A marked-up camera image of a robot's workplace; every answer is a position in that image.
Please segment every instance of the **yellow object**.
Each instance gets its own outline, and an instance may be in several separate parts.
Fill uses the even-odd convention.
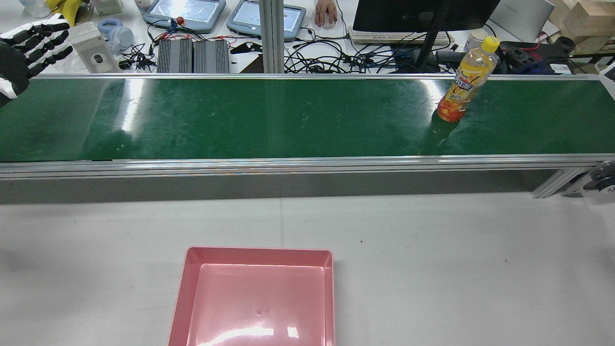
[[[487,36],[487,38],[480,45],[480,48],[487,53],[495,52],[499,47],[499,40],[493,36]]]
[[[45,0],[45,2],[51,9],[51,12],[62,14],[71,26],[75,26],[77,10],[79,10],[79,6],[83,3],[82,0]]]
[[[498,46],[498,39],[487,36],[480,48],[473,48],[466,53],[453,84],[438,104],[438,115],[442,119],[455,122],[464,116],[478,88],[483,86],[496,68],[498,58],[494,52]]]

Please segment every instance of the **plastic tray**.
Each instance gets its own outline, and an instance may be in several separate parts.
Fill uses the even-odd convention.
[[[334,346],[326,250],[191,247],[169,346]]]

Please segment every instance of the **orange bottle label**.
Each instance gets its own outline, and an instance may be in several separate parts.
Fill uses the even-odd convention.
[[[470,66],[462,62],[453,84],[438,104],[438,115],[446,121],[459,121],[488,73],[488,66]]]

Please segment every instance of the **juice bottle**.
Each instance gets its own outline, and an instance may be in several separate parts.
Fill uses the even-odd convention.
[[[473,48],[463,58],[457,75],[446,95],[438,104],[438,115],[446,121],[459,121],[470,101],[476,95],[498,64],[495,54],[499,40],[487,36],[480,48]]]

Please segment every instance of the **monitor stand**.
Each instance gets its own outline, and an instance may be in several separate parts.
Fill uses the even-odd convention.
[[[392,44],[391,49],[395,51],[395,71],[392,73],[437,73],[440,72],[440,65],[435,55],[430,51],[427,61],[422,70],[416,68],[416,61],[419,56],[419,49],[408,47],[402,44]]]
[[[444,28],[446,22],[446,15],[451,9],[451,0],[442,0],[440,6],[434,13],[434,19],[431,21],[429,31],[425,35],[425,41],[421,46],[421,50],[416,56],[415,62],[412,67],[409,67],[409,72],[404,73],[431,73],[434,72],[434,67],[430,62],[435,62],[435,71],[439,72],[440,67],[434,57],[432,50],[434,49],[434,42],[438,35],[438,31]]]

